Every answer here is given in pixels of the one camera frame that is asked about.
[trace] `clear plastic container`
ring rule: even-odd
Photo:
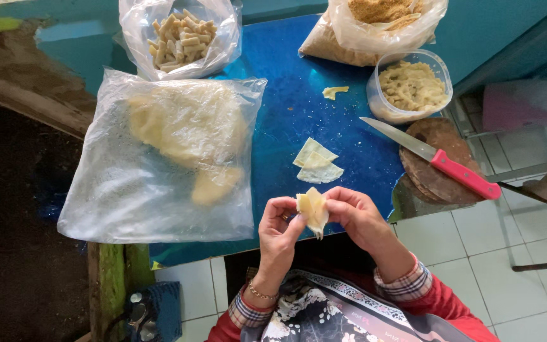
[[[427,111],[405,111],[391,105],[381,91],[379,74],[384,71],[387,66],[399,62],[400,60],[410,63],[423,62],[428,64],[432,71],[434,71],[436,77],[444,82],[446,87],[445,94],[449,95],[447,101],[439,108]],[[430,116],[446,107],[452,97],[453,85],[451,83],[447,65],[444,64],[443,60],[436,54],[421,49],[384,55],[377,62],[375,71],[367,83],[368,106],[370,107],[371,112],[373,112],[377,119],[390,122],[391,124],[403,124],[405,122],[415,121]]]

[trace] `dough sheet in plastic bag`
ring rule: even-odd
[[[252,238],[250,154],[266,83],[105,70],[58,231],[109,244]]]

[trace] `table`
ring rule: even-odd
[[[373,67],[299,58],[297,50],[318,19],[318,15],[308,15],[243,27],[242,55],[211,77],[268,79],[252,146],[255,227],[269,198],[305,193],[313,185],[296,179],[299,168],[291,164],[308,137],[337,154],[334,163],[345,169],[338,180],[316,185],[321,192],[337,185],[365,192],[384,217],[389,217],[394,208],[399,209],[392,221],[454,209],[422,203],[402,186],[397,187],[396,205],[392,205],[392,190],[404,174],[398,144],[358,119],[372,116],[366,101],[366,83]],[[322,95],[329,86],[349,86],[349,91],[338,93],[337,100],[331,101]],[[330,224],[324,235],[342,231],[340,225]],[[299,239],[310,237],[313,234],[306,229]],[[252,240],[151,244],[149,257],[151,268],[157,269],[258,246],[255,230]]]

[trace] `kitchen knife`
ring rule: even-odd
[[[430,161],[430,164],[433,167],[436,167],[438,170],[444,172],[457,182],[467,186],[482,197],[488,200],[496,200],[501,196],[501,188],[499,185],[496,183],[487,182],[482,179],[481,176],[476,175],[474,171],[452,161],[447,157],[445,151],[437,150],[419,139],[407,135],[397,128],[391,127],[387,123],[368,117],[361,117],[361,120],[376,128],[393,141],[396,141],[398,144],[401,144],[411,150],[416,155]]]

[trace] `plaid shirt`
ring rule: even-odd
[[[394,302],[408,302],[420,299],[431,289],[430,271],[415,257],[414,268],[406,275],[385,284],[379,270],[375,268],[375,283]]]
[[[379,275],[379,271],[375,268],[375,283],[392,301],[413,301],[423,297],[431,288],[432,277],[430,272],[417,260],[415,255],[413,255],[413,258],[415,259],[414,268],[390,284],[384,283]],[[242,329],[244,326],[258,327],[267,324],[276,307],[274,305],[269,308],[256,308],[248,304],[244,300],[246,286],[242,287],[242,290],[235,296],[227,310],[232,322],[239,329]]]
[[[276,304],[268,308],[251,306],[244,300],[245,290],[246,285],[242,287],[242,290],[236,294],[232,303],[229,304],[227,313],[231,317],[232,322],[239,329],[242,329],[242,327],[258,327],[267,324],[274,312]]]

